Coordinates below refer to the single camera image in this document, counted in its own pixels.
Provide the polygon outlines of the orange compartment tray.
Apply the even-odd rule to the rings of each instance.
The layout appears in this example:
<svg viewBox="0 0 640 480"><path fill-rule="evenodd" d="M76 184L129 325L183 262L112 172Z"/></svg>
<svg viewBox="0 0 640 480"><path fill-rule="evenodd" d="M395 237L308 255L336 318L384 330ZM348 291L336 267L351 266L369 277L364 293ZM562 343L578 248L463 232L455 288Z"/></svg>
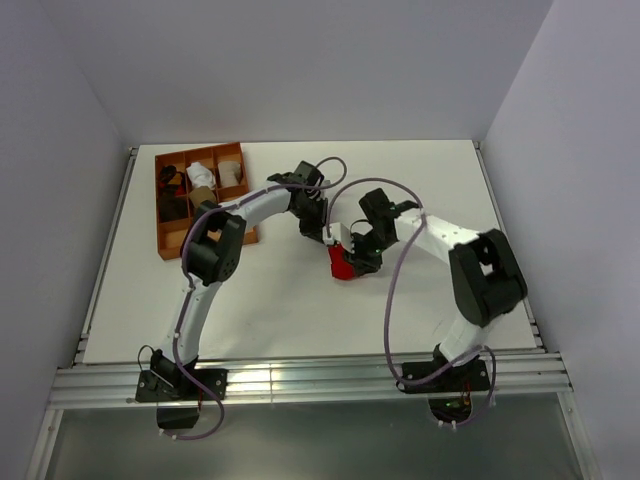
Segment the orange compartment tray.
<svg viewBox="0 0 640 480"><path fill-rule="evenodd" d="M249 192L241 144L205 146L155 157L156 230L159 256L180 257L199 207Z"/></svg>

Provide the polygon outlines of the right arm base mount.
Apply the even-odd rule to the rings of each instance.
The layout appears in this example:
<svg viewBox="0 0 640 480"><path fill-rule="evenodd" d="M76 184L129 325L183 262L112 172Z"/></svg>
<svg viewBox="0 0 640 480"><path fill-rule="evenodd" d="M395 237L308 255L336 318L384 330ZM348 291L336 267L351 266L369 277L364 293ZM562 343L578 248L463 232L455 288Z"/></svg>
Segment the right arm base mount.
<svg viewBox="0 0 640 480"><path fill-rule="evenodd" d="M426 395L438 427L455 431L495 404L497 358L491 348L482 346L448 362L436 348L430 361L402 363L400 378L397 390Z"/></svg>

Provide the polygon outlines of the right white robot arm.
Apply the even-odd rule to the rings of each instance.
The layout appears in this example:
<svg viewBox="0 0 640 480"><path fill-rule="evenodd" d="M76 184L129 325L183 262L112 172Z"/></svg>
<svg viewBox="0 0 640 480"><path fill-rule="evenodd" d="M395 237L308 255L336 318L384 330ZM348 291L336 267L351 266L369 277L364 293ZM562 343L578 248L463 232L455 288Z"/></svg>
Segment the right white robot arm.
<svg viewBox="0 0 640 480"><path fill-rule="evenodd" d="M394 267L383 317L383 349L396 380L417 386L434 379L452 390L468 374L466 364L488 351L485 340L494 322L512 312L528 295L528 287L506 235L479 232L428 215L414 200L394 203L380 188L359 200L370 230L352 233L350 244L331 254L332 274L351 280L380 270L383 253L404 244ZM444 339L434 350L433 373L409 379L395 369L391 354L390 320L402 263L416 246L449 267L457 312Z"/></svg>

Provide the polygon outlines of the dark brown striped sock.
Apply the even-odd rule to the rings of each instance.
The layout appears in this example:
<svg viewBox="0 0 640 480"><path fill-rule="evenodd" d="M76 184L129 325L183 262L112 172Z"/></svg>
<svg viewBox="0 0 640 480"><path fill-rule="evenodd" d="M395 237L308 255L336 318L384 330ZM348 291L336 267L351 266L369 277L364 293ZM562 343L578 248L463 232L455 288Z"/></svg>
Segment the dark brown striped sock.
<svg viewBox="0 0 640 480"><path fill-rule="evenodd" d="M188 200L185 196L162 195L157 203L160 223L178 221L189 217Z"/></svg>

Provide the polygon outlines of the aluminium front rail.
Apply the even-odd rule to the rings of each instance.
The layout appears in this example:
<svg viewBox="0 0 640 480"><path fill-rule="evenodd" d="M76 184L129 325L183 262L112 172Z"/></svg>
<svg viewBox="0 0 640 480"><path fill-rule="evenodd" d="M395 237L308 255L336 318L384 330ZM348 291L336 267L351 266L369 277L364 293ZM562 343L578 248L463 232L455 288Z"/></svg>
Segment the aluminium front rail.
<svg viewBox="0 0 640 480"><path fill-rule="evenodd" d="M499 353L497 395L567 393L573 390L558 353ZM303 360L207 362L228 371L226 405L319 403L404 399L381 356L316 357ZM80 365L60 370L49 410L141 407L134 399L134 364Z"/></svg>

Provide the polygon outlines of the black red rolled sock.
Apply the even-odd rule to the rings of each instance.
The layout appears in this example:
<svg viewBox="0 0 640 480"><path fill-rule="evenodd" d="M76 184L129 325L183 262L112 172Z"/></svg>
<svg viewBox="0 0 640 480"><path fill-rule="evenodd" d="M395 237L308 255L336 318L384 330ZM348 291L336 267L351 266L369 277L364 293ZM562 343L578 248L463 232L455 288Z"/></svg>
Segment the black red rolled sock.
<svg viewBox="0 0 640 480"><path fill-rule="evenodd" d="M179 171L175 165L167 165L161 168L157 176L159 195L181 196L186 194L185 174Z"/></svg>

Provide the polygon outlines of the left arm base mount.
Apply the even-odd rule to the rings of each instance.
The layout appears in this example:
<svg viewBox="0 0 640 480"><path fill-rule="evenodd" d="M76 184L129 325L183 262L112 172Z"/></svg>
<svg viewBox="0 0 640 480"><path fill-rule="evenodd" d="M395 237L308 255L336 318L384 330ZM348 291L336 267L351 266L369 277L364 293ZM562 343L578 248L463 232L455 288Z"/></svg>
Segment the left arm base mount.
<svg viewBox="0 0 640 480"><path fill-rule="evenodd" d="M228 370L224 368L196 367L196 360L183 366L184 374L178 366L167 359L159 349L149 345L140 348L151 352L149 366L143 367L138 360L140 374L134 396L136 403L154 403L156 423L162 434L176 439L200 439L204 434L188 434L200 419L204 401L212 400L220 408L217 430L224 420L222 401L226 396Z"/></svg>

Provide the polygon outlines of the tan ribbed sock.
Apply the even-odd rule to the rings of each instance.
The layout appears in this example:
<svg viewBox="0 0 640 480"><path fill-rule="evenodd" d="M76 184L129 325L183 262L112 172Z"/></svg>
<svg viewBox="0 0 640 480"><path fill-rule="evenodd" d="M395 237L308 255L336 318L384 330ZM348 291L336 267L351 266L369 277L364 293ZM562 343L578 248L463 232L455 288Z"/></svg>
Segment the tan ribbed sock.
<svg viewBox="0 0 640 480"><path fill-rule="evenodd" d="M203 202L214 204L218 202L215 191L207 186L192 189L189 193L189 199L195 208L198 208Z"/></svg>

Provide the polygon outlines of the beige rolled sock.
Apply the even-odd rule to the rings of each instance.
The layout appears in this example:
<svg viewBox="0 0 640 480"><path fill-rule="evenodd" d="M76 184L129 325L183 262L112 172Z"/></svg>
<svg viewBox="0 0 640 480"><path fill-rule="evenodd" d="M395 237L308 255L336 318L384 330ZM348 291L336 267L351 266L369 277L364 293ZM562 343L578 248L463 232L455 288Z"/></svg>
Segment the beige rolled sock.
<svg viewBox="0 0 640 480"><path fill-rule="evenodd" d="M238 161L228 160L219 162L218 175L222 188L239 186L242 180L242 166Z"/></svg>

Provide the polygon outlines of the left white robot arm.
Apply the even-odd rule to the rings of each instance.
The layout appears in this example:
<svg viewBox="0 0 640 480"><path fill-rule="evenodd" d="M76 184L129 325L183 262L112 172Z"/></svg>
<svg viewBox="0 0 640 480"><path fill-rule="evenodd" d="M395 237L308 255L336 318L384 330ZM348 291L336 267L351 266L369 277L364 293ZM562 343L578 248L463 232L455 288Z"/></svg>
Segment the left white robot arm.
<svg viewBox="0 0 640 480"><path fill-rule="evenodd" d="M181 247L184 300L167 343L150 360L151 374L170 398L183 399L194 389L202 330L216 293L239 266L245 233L289 212L298 219L302 236L322 242L328 208L324 191L332 186L317 165L302 161L294 171L274 174L236 200L205 201L198 207Z"/></svg>

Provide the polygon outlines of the red patterned sock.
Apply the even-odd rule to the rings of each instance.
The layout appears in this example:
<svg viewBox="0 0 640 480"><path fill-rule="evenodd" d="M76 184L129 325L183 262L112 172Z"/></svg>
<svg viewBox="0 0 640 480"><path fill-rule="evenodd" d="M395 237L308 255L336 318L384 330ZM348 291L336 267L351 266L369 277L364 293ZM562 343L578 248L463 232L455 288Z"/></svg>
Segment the red patterned sock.
<svg viewBox="0 0 640 480"><path fill-rule="evenodd" d="M328 246L331 276L341 281L350 281L357 277L355 267L347 260L348 251L339 243Z"/></svg>

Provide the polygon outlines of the white rolled sock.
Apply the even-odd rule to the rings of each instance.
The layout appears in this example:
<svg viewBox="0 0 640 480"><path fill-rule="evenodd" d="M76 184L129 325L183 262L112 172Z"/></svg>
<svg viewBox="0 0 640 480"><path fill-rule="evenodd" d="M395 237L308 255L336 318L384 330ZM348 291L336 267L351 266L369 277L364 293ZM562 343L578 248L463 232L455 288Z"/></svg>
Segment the white rolled sock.
<svg viewBox="0 0 640 480"><path fill-rule="evenodd" d="M187 176L194 189L207 188L214 190L216 181L214 173L200 162L192 162L186 168Z"/></svg>

